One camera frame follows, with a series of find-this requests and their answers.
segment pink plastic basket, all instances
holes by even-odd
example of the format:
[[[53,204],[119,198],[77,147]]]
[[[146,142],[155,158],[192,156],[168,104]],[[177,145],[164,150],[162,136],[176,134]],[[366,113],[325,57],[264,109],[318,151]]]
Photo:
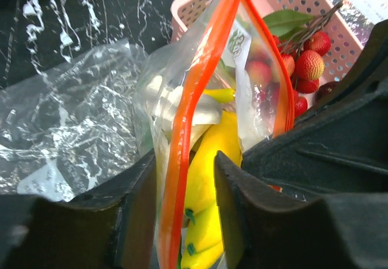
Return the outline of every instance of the pink plastic basket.
[[[179,40],[206,9],[210,1],[174,0],[171,6],[172,42]],[[254,0],[254,3],[262,17],[282,8],[319,15],[333,7],[329,0]],[[329,81],[340,81],[345,77],[363,47],[338,12],[326,26],[325,31],[332,39],[332,48],[324,56],[326,68],[319,80],[320,85]],[[312,96],[306,96],[309,105],[313,102]]]

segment banana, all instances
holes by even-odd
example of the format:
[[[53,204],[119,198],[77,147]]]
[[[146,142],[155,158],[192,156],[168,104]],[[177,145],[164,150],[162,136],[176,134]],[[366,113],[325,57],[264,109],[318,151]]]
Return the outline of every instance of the banana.
[[[190,255],[186,250],[182,256],[182,269],[209,269],[224,251],[222,242],[201,253]]]
[[[185,247],[189,254],[197,254],[222,242],[221,224],[217,203],[194,215],[194,222],[189,223]]]
[[[205,89],[204,95],[209,95],[220,104],[228,104],[235,100],[235,90],[232,88]]]
[[[201,145],[190,164],[184,211],[194,222],[193,215],[211,206],[216,200],[214,158],[218,151],[222,151],[236,165],[241,165],[235,113],[222,111],[221,122],[212,125],[204,133]]]

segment plastic zipper bag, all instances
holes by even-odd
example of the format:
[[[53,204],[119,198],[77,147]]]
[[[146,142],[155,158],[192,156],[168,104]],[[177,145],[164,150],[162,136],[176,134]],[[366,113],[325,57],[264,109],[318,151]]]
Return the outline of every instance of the plastic zipper bag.
[[[238,21],[238,11],[248,25]],[[251,62],[259,63],[249,67]],[[223,252],[213,182],[217,151],[240,165],[242,151],[293,127],[289,75],[252,0],[213,0],[179,42],[152,54],[140,75],[135,110],[136,137],[149,141],[150,129],[156,154],[159,265],[209,268]],[[198,199],[192,206],[188,191]],[[201,231],[199,223],[217,236]],[[186,240],[190,230],[202,239],[188,245],[182,227]]]

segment orange zipper seal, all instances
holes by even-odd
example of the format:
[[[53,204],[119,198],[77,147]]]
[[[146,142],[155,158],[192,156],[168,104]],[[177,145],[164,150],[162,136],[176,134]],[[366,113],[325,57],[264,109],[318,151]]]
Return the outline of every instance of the orange zipper seal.
[[[176,269],[189,169],[193,114],[221,59],[240,1],[221,0],[216,7],[194,56],[176,111],[158,235],[161,269]]]

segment lychee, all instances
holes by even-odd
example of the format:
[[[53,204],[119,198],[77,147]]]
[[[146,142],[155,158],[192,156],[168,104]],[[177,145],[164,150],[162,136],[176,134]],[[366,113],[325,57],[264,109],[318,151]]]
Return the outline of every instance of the lychee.
[[[256,84],[260,90],[265,89],[271,81],[271,69],[261,61],[249,62],[247,64],[247,72],[252,82]]]
[[[308,94],[308,93],[316,92],[318,90],[318,87],[319,87],[319,79],[305,80],[305,79],[299,78],[296,83],[295,89],[300,93]]]
[[[303,50],[316,51],[323,56],[330,50],[331,46],[329,36],[325,32],[318,31],[304,43]]]
[[[317,52],[305,51],[295,62],[295,74],[305,80],[316,80],[322,76],[325,63]]]
[[[279,46],[280,45],[280,40],[279,40],[279,37],[277,36],[272,36],[273,40],[275,41],[275,45],[276,46]]]
[[[328,82],[324,85],[322,85],[319,89],[318,92],[315,94],[315,101],[321,100],[321,98],[325,97],[328,95],[330,92],[333,91],[334,88],[336,88],[340,84],[339,81],[331,81]]]
[[[293,93],[293,101],[296,102],[298,100],[299,93],[295,89],[292,90],[292,93]]]
[[[281,59],[283,59],[284,65],[286,66],[287,72],[289,76],[293,74],[295,70],[295,61],[293,60],[291,55],[288,54],[282,54]]]
[[[295,117],[297,118],[301,114],[305,113],[308,107],[309,105],[307,103],[307,99],[303,96],[298,97],[295,101]]]
[[[261,61],[266,64],[271,62],[271,57],[259,37],[253,37],[250,43],[248,61]]]

